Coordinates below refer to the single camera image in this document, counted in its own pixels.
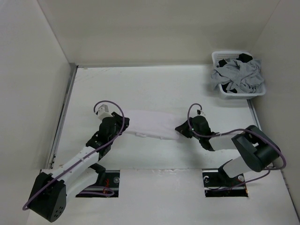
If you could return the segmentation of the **white tank top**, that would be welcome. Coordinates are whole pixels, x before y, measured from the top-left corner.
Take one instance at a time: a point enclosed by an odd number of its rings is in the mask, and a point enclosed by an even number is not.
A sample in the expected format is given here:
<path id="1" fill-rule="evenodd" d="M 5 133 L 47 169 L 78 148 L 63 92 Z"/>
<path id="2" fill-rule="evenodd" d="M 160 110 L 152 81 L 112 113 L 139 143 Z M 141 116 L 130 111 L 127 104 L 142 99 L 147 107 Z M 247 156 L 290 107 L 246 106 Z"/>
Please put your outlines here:
<path id="1" fill-rule="evenodd" d="M 124 115 L 130 119 L 126 133 L 163 140 L 179 139 L 175 128 L 185 122 L 181 116 L 165 112 L 124 110 Z"/>

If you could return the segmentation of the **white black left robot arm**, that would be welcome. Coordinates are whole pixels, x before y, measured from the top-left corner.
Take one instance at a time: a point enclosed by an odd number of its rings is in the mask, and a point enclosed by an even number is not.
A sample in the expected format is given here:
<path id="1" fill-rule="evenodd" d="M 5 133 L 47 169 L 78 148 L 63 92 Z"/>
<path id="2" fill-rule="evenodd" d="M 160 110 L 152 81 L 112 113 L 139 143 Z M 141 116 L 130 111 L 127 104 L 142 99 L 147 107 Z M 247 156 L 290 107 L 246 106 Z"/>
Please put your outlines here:
<path id="1" fill-rule="evenodd" d="M 67 201 L 90 185 L 105 182 L 105 168 L 98 165 L 111 149 L 113 141 L 129 127 L 130 119 L 113 112 L 102 119 L 98 131 L 80 152 L 63 166 L 41 172 L 35 179 L 23 210 L 32 210 L 49 222 L 56 221 Z"/>

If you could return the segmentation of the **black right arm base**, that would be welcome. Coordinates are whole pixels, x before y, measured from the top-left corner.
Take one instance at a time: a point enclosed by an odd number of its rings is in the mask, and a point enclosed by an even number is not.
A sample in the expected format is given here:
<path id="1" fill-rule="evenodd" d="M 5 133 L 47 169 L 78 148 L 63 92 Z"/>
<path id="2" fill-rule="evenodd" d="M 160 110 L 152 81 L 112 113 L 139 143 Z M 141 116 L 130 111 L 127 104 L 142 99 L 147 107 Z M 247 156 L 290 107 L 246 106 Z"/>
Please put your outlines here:
<path id="1" fill-rule="evenodd" d="M 248 197 L 243 173 L 230 178 L 221 169 L 203 169 L 202 179 L 205 197 Z"/>

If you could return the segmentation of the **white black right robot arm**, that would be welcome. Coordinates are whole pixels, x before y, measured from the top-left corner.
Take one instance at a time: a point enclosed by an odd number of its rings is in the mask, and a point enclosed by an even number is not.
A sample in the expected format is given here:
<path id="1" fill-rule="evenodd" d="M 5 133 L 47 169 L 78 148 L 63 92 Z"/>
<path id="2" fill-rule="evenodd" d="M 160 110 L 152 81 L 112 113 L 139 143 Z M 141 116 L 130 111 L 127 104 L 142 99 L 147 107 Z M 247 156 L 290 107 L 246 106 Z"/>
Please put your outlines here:
<path id="1" fill-rule="evenodd" d="M 282 157 L 278 146 L 255 125 L 221 134 L 211 131 L 205 117 L 195 116 L 176 127 L 175 131 L 186 138 L 197 139 L 208 151 L 230 149 L 239 152 L 239 157 L 218 168 L 217 180 L 225 186 L 243 173 L 271 170 L 267 166 Z"/>

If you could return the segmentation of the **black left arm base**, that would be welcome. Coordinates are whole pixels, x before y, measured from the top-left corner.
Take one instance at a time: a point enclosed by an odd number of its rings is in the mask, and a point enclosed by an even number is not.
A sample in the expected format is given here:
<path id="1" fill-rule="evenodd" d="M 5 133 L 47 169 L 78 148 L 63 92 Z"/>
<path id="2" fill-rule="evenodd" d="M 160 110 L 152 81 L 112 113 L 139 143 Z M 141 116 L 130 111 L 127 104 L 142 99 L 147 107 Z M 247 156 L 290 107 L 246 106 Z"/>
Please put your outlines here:
<path id="1" fill-rule="evenodd" d="M 97 181 L 89 185 L 77 198 L 118 198 L 120 171 L 106 171 Z"/>

